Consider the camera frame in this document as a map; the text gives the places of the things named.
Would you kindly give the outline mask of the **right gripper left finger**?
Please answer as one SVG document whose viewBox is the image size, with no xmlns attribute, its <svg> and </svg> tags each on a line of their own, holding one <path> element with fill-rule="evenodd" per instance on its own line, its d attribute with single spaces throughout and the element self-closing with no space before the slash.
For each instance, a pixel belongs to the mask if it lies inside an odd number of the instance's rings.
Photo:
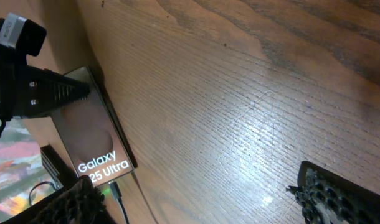
<svg viewBox="0 0 380 224">
<path fill-rule="evenodd" d="M 84 175 L 2 224 L 114 224 L 104 199 Z"/>
</svg>

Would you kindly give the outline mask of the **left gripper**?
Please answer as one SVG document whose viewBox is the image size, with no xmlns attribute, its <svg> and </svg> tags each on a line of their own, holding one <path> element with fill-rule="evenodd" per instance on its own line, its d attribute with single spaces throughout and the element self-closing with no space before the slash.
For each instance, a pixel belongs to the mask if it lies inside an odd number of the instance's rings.
<svg viewBox="0 0 380 224">
<path fill-rule="evenodd" d="M 0 33 L 4 21 L 0 18 Z M 16 69 L 19 64 L 25 64 L 25 55 L 0 44 L 0 120 L 48 116 L 90 93 L 85 82 L 28 65 Z"/>
</svg>

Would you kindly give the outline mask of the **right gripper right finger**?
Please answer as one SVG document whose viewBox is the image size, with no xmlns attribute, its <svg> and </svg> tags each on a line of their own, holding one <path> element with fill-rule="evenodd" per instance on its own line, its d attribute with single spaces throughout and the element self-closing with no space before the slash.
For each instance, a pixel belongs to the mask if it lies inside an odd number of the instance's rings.
<svg viewBox="0 0 380 224">
<path fill-rule="evenodd" d="M 287 192 L 302 207 L 305 223 L 380 224 L 380 195 L 312 162 L 303 161 Z"/>
</svg>

